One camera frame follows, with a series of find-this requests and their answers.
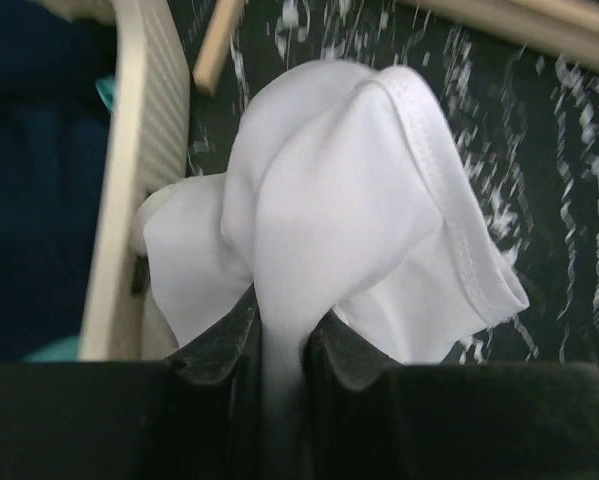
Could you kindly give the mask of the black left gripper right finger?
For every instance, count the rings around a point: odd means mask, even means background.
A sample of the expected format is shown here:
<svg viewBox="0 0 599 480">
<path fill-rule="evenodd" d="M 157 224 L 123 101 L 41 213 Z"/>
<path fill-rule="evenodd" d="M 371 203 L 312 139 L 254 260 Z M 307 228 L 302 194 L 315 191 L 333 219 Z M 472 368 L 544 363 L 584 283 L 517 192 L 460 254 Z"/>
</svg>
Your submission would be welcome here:
<svg viewBox="0 0 599 480">
<path fill-rule="evenodd" d="M 599 369 L 401 365 L 326 315 L 305 353 L 319 479 L 599 479 Z"/>
</svg>

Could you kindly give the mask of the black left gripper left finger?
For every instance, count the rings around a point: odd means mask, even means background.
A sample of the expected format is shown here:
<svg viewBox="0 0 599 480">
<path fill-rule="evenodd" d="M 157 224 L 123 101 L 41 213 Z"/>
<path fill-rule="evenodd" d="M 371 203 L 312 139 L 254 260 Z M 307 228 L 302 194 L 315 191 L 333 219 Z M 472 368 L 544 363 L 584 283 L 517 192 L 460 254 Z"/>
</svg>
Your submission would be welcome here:
<svg viewBox="0 0 599 480">
<path fill-rule="evenodd" d="M 0 479 L 255 479 L 253 290 L 156 361 L 0 364 Z"/>
</svg>

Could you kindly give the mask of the teal t shirt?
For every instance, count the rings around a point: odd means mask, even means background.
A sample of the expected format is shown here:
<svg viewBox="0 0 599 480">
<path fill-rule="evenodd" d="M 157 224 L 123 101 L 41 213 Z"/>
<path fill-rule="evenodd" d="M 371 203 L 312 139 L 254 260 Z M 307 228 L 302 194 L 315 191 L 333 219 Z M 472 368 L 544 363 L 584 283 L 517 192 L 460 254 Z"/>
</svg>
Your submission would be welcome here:
<svg viewBox="0 0 599 480">
<path fill-rule="evenodd" d="M 111 113 L 116 97 L 116 82 L 114 77 L 100 78 L 95 82 L 97 93 Z M 79 358 L 80 335 L 63 337 L 51 342 L 27 355 L 24 362 L 73 362 Z"/>
</svg>

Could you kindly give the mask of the white t shirt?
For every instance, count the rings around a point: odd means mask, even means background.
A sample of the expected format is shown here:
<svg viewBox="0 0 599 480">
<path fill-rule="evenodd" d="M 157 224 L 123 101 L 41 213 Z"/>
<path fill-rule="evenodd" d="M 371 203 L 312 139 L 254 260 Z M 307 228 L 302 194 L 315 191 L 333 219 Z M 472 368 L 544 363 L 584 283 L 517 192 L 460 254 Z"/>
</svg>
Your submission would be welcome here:
<svg viewBox="0 0 599 480">
<path fill-rule="evenodd" d="M 251 100 L 227 170 L 152 194 L 133 241 L 179 342 L 255 291 L 269 413 L 297 409 L 301 351 L 329 312 L 398 362 L 433 363 L 529 304 L 405 66 L 282 74 Z"/>
</svg>

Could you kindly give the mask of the navy blue t shirt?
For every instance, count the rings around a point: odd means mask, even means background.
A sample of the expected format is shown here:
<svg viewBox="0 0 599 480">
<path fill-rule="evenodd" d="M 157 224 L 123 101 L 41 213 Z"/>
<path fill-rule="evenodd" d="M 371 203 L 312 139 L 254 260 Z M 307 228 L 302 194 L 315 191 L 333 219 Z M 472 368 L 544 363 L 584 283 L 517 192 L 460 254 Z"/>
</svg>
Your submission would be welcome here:
<svg viewBox="0 0 599 480">
<path fill-rule="evenodd" d="M 88 25 L 0 1 L 0 361 L 80 331 L 112 69 Z"/>
</svg>

